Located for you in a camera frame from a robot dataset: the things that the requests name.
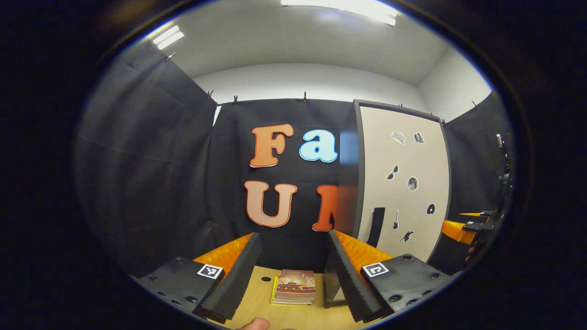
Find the letter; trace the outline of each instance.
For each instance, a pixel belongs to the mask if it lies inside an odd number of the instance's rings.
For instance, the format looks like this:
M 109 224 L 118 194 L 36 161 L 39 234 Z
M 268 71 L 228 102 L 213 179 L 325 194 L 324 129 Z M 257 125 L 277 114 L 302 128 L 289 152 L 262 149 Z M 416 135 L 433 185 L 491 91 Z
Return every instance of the letter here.
M 270 167 L 277 165 L 277 158 L 273 157 L 273 149 L 281 154 L 285 150 L 285 138 L 282 134 L 277 134 L 273 139 L 274 133 L 283 133 L 286 136 L 294 135 L 294 128 L 290 124 L 256 127 L 252 133 L 255 135 L 255 157 L 249 164 L 251 167 Z
M 299 148 L 299 155 L 309 161 L 322 160 L 324 163 L 332 163 L 338 158 L 334 151 L 334 135 L 327 130 L 311 130 L 303 135 L 308 141 Z
M 288 223 L 292 195 L 298 191 L 296 186 L 275 185 L 275 191 L 279 193 L 279 208 L 275 217 L 269 217 L 263 212 L 263 194 L 269 189 L 267 183 L 250 180 L 245 182 L 245 188 L 247 189 L 247 214 L 253 222 L 266 227 L 281 227 Z
M 320 215 L 318 222 L 312 225 L 314 231 L 329 231 L 332 229 L 330 224 L 330 215 L 336 220 L 336 206 L 338 204 L 338 186 L 325 184 L 316 189 L 316 192 L 322 196 L 320 204 Z

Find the yellow book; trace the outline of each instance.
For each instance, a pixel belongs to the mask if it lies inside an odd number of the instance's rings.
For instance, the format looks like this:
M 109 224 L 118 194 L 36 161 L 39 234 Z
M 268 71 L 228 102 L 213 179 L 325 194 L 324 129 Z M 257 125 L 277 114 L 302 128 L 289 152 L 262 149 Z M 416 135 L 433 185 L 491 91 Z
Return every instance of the yellow book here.
M 298 304 L 298 305 L 282 305 L 282 304 L 277 304 L 273 302 L 273 299 L 275 299 L 275 288 L 277 287 L 277 280 L 279 278 L 275 277 L 275 281 L 273 281 L 273 291 L 271 292 L 271 305 L 273 306 L 308 306 L 307 304 Z

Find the finger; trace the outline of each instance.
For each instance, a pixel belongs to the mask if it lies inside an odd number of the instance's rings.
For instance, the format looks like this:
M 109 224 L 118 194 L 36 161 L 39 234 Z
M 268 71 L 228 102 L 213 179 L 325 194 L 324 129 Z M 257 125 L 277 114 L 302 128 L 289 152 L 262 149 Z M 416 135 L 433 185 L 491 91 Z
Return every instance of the finger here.
M 251 323 L 245 324 L 237 330 L 267 330 L 271 324 L 264 318 L 254 318 Z

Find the white ceiling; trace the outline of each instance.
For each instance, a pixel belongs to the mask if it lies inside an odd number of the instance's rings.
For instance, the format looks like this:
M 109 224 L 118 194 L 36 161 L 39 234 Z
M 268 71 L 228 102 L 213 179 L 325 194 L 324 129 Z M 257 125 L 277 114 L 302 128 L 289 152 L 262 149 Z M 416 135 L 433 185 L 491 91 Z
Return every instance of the white ceiling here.
M 317 63 L 417 85 L 448 44 L 405 15 L 391 27 L 328 8 L 279 0 L 219 0 L 173 21 L 185 34 L 165 48 L 190 77 L 242 66 Z

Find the white sticker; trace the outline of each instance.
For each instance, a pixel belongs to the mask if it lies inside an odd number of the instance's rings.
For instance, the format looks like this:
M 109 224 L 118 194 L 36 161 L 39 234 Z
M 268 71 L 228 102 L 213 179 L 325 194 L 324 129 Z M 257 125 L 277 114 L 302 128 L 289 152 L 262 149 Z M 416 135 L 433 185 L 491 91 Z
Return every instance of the white sticker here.
M 402 145 L 406 144 L 406 137 L 403 136 L 403 134 L 401 134 L 400 132 L 393 131 L 392 139 L 401 143 Z
M 222 272 L 222 267 L 216 267 L 212 265 L 204 265 L 202 269 L 198 272 L 198 275 L 203 277 L 209 277 L 216 280 L 218 275 Z
M 365 269 L 365 272 L 369 277 L 375 277 L 377 275 L 385 274 L 389 271 L 381 262 L 363 266 L 363 269 Z
M 422 137 L 422 133 L 420 132 L 416 132 L 414 134 L 414 140 L 416 141 L 416 143 L 424 144 L 424 138 Z

